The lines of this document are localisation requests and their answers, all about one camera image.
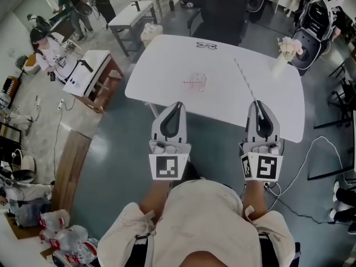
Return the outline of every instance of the black office chair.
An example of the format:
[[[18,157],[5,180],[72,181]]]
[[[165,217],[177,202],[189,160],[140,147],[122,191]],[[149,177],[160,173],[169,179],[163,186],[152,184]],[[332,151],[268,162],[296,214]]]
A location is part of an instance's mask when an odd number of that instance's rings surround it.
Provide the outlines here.
[[[238,46],[246,32],[248,0],[203,0],[203,6],[188,20],[191,36],[193,20],[201,13],[203,23],[193,37]]]

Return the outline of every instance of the person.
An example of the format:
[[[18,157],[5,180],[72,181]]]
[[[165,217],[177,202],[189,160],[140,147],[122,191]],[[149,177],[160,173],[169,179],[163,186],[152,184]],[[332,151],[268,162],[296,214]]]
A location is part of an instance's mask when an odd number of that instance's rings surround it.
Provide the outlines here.
[[[349,227],[349,233],[356,234],[356,192],[341,189],[339,181],[336,181],[334,184],[333,202],[336,201],[343,202],[344,204],[352,207],[344,211],[336,211],[336,209],[331,209],[331,219],[341,223],[348,223],[352,221],[353,223]]]
[[[189,162],[185,170],[195,171]],[[244,203],[199,177],[172,187],[154,181],[141,204],[124,207],[98,244],[102,267],[290,266],[295,242],[283,216],[268,211],[263,182],[247,182]]]
[[[304,7],[306,6],[306,4],[309,1],[311,1],[311,0],[300,0],[298,10],[296,11],[295,16],[294,16],[294,26],[298,25],[300,15],[301,15]],[[333,21],[332,21],[334,31],[331,36],[331,41],[334,41],[341,34],[341,30],[344,28],[345,14],[340,6],[336,6],[336,7],[332,8],[332,11],[334,14]],[[320,52],[323,53],[325,51],[325,49],[327,48],[327,46],[328,46],[328,41],[323,41],[322,42],[322,50]]]
[[[112,8],[110,0],[94,0],[95,6],[100,14],[104,17],[107,24],[116,17],[115,11]]]
[[[43,17],[40,15],[33,15],[33,14],[28,14],[27,15],[27,20],[30,22],[33,28],[37,26],[41,26],[47,30],[51,29],[51,24],[46,21]]]
[[[76,4],[79,2],[80,0],[58,0],[59,10],[53,11],[54,13],[61,13],[63,11],[63,6],[66,7],[66,10],[69,12],[69,15],[71,17],[72,25],[78,34],[77,41],[81,41],[85,38],[79,20],[81,20],[84,23],[84,26],[89,30],[89,32],[91,33],[93,32],[93,28],[90,24],[88,17],[79,14],[74,8]]]
[[[49,34],[42,27],[35,27],[30,34],[31,43],[37,46],[36,61],[43,71],[53,74],[65,84],[77,65],[77,58],[61,47],[64,39],[59,33]]]

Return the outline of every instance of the chair backrest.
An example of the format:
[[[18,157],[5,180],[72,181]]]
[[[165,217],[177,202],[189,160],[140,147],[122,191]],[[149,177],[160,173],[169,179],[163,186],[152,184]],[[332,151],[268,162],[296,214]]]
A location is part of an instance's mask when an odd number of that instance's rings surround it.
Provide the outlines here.
[[[246,20],[248,0],[204,0],[201,16],[216,26],[239,26]]]

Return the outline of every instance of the wooden board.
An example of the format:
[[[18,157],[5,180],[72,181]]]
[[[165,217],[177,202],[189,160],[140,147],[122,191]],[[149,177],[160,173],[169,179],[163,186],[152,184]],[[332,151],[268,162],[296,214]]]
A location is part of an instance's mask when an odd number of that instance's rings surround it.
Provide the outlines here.
[[[53,189],[51,210],[72,209],[73,199],[87,155],[91,139],[77,131],[71,131],[66,141],[57,170],[55,188]]]
[[[7,214],[4,214],[4,216],[17,239],[33,238],[38,236],[39,232],[42,230],[41,226],[36,226],[33,228],[20,228],[16,225],[14,217],[9,217]]]

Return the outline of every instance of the white shoe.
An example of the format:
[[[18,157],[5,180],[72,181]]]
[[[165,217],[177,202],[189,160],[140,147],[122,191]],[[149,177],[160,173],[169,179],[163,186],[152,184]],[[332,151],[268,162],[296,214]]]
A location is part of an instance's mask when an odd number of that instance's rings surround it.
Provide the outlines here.
[[[330,217],[331,217],[331,219],[332,220],[334,220],[334,216],[336,215],[336,210],[334,210],[334,209],[332,209],[331,211],[330,211]]]
[[[340,183],[339,181],[336,181],[334,184],[333,202],[336,202],[338,200],[338,198],[336,198],[336,192],[339,190],[339,188],[340,188]]]
[[[340,183],[339,181],[336,181],[334,184],[334,194],[336,194],[336,192],[339,190],[340,188]]]

